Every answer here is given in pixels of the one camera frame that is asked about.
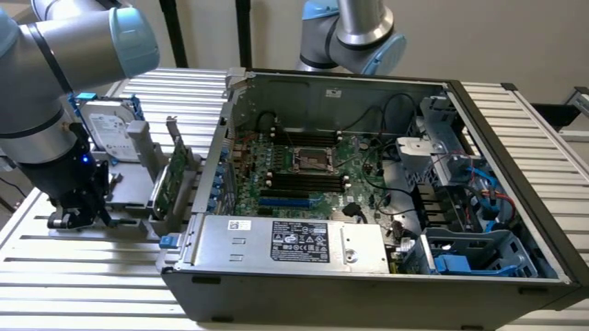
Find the blue drive bracket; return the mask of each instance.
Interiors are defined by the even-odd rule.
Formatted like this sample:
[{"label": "blue drive bracket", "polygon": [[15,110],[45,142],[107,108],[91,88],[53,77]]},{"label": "blue drive bracket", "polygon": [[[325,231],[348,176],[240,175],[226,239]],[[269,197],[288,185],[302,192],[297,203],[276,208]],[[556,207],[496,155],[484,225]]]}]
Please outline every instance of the blue drive bracket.
[{"label": "blue drive bracket", "polygon": [[508,265],[500,270],[472,270],[464,255],[440,255],[435,258],[435,263],[440,274],[509,277],[517,273],[517,265]]}]

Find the connector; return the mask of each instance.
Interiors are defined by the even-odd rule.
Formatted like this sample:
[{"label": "connector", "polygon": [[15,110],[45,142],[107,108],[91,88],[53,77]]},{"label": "connector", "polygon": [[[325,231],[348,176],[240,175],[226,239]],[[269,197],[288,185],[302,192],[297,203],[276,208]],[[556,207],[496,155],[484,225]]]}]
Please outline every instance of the connector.
[{"label": "connector", "polygon": [[350,202],[350,203],[348,204],[348,206],[344,207],[344,209],[342,209],[342,213],[344,213],[344,215],[346,215],[348,217],[356,217],[356,216],[359,216],[359,217],[363,219],[363,222],[364,222],[365,224],[369,223],[369,220],[367,219],[367,215],[365,215],[365,213],[363,212],[363,207],[360,207],[359,203],[356,203],[356,202]]}]

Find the open computer chassis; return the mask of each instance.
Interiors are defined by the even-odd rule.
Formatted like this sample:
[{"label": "open computer chassis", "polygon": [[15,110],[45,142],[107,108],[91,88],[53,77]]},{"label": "open computer chassis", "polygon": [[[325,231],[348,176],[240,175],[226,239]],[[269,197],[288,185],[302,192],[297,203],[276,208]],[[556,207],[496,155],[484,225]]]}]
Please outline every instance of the open computer chassis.
[{"label": "open computer chassis", "polygon": [[196,321],[495,330],[587,265],[459,81],[233,69],[162,276]]}]

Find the motherboard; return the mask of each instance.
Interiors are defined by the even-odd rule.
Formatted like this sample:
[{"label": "motherboard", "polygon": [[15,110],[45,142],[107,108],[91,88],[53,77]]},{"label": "motherboard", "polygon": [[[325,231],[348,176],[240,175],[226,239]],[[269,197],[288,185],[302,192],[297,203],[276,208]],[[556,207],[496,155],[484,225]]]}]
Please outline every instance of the motherboard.
[{"label": "motherboard", "polygon": [[379,144],[353,134],[242,132],[233,157],[236,215],[356,221],[342,212],[356,203],[369,223],[380,223],[375,205],[384,191],[367,182],[385,185],[381,157],[371,153]]}]

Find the gray plastic part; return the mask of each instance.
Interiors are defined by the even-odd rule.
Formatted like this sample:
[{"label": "gray plastic part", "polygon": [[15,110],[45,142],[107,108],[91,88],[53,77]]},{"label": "gray plastic part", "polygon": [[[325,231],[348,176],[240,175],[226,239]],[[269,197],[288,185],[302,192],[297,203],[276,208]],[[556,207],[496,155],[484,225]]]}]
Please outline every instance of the gray plastic part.
[{"label": "gray plastic part", "polygon": [[162,171],[162,163],[150,136],[150,124],[146,121],[133,121],[127,127],[127,134],[138,151],[139,162],[146,167],[151,180],[155,182]]}]

